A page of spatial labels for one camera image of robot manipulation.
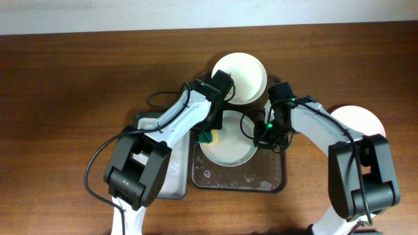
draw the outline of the black cable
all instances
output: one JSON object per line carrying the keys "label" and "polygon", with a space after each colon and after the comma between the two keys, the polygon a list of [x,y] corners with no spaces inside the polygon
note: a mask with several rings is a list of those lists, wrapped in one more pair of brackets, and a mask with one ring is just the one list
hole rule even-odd
{"label": "black cable", "polygon": [[227,99],[225,102],[229,102],[231,101],[234,97],[235,97],[235,84],[233,84],[233,95],[231,96],[231,98]]}
{"label": "black cable", "polygon": [[117,134],[116,136],[113,136],[108,141],[106,141],[102,146],[99,147],[99,149],[94,153],[93,157],[90,159],[89,164],[87,165],[86,172],[84,173],[84,187],[86,188],[87,192],[91,196],[93,196],[96,199],[98,199],[98,200],[100,200],[100,201],[102,201],[102,202],[104,202],[106,204],[109,204],[109,205],[111,205],[111,206],[113,206],[113,207],[115,207],[116,209],[119,210],[120,215],[121,215],[121,220],[122,220],[122,234],[123,235],[125,235],[125,214],[124,214],[124,210],[123,210],[123,208],[121,206],[113,203],[110,200],[107,200],[107,199],[105,199],[105,198],[97,195],[96,193],[94,193],[90,189],[89,184],[88,184],[88,176],[89,176],[90,168],[91,168],[94,160],[96,160],[97,156],[100,154],[100,152],[102,152],[102,150],[104,150],[105,147],[107,147],[113,141],[115,141],[115,140],[117,140],[117,139],[119,139],[121,137],[131,135],[131,134],[152,133],[152,132],[160,131],[161,129],[163,129],[166,126],[170,125],[170,123],[172,123],[187,108],[187,104],[189,103],[189,100],[190,100],[190,85],[187,82],[185,83],[185,88],[187,90],[187,99],[186,99],[185,103],[183,104],[182,109],[176,115],[174,115],[168,122],[166,122],[164,125],[156,128],[156,129],[150,129],[150,130],[139,129],[137,131],[130,131],[130,132],[127,132],[127,133],[120,133],[120,134]]}
{"label": "black cable", "polygon": [[[249,110],[247,110],[247,111],[245,111],[243,114],[242,114],[242,117],[241,117],[241,120],[240,120],[240,128],[241,128],[241,132],[242,132],[242,134],[244,134],[244,136],[245,137],[247,137],[247,138],[249,138],[249,139],[254,139],[255,138],[255,136],[254,137],[251,137],[251,136],[249,136],[247,133],[245,133],[244,132],[244,130],[243,130],[243,128],[242,128],[242,121],[244,120],[244,117],[249,113],[249,112],[252,112],[252,111],[254,111],[254,110],[258,110],[258,111],[260,111],[260,112],[262,112],[264,115],[266,115],[266,112],[263,110],[263,109],[261,109],[261,108],[252,108],[252,109],[249,109]],[[258,138],[262,138],[265,134],[267,133],[267,128],[265,129],[265,131],[264,131],[264,133],[260,136],[260,137],[258,137]]]}
{"label": "black cable", "polygon": [[[170,107],[174,102],[176,102],[177,101],[177,99],[180,97],[180,95],[182,94],[182,91],[183,91],[183,86],[181,86],[181,88],[180,88],[180,90],[178,90],[178,91],[162,91],[162,92],[157,92],[157,93],[154,93],[154,94],[152,94],[152,95],[150,95],[147,99],[146,99],[146,103],[149,105],[149,106],[151,106],[151,107],[153,107],[153,108],[168,108],[168,107]],[[164,105],[154,105],[154,104],[152,104],[151,103],[151,99],[152,99],[152,97],[154,97],[154,96],[156,96],[156,95],[162,95],[162,94],[177,94],[177,96],[172,100],[172,101],[170,101],[168,104],[164,104]]]}
{"label": "black cable", "polygon": [[311,110],[312,112],[314,112],[317,115],[320,115],[330,121],[332,121],[343,133],[344,135],[346,135],[350,141],[351,147],[353,148],[353,154],[354,154],[354,158],[355,158],[355,162],[357,165],[357,174],[359,176],[359,183],[360,183],[360,192],[361,192],[361,197],[363,200],[363,206],[364,206],[364,210],[366,212],[367,215],[367,220],[370,226],[373,226],[373,220],[372,220],[372,216],[370,215],[370,210],[368,208],[368,203],[367,203],[367,199],[366,199],[366,190],[364,189],[364,181],[363,181],[363,174],[361,172],[361,162],[360,162],[360,157],[359,157],[359,151],[354,143],[354,139],[353,137],[350,135],[350,133],[348,132],[347,129],[345,129],[343,126],[341,126],[341,124],[339,122],[337,122],[334,118],[322,113],[320,110],[316,110],[315,108],[312,108],[311,106],[304,104],[302,102],[298,102],[298,101],[293,101],[295,104],[299,104],[302,105],[303,107]]}

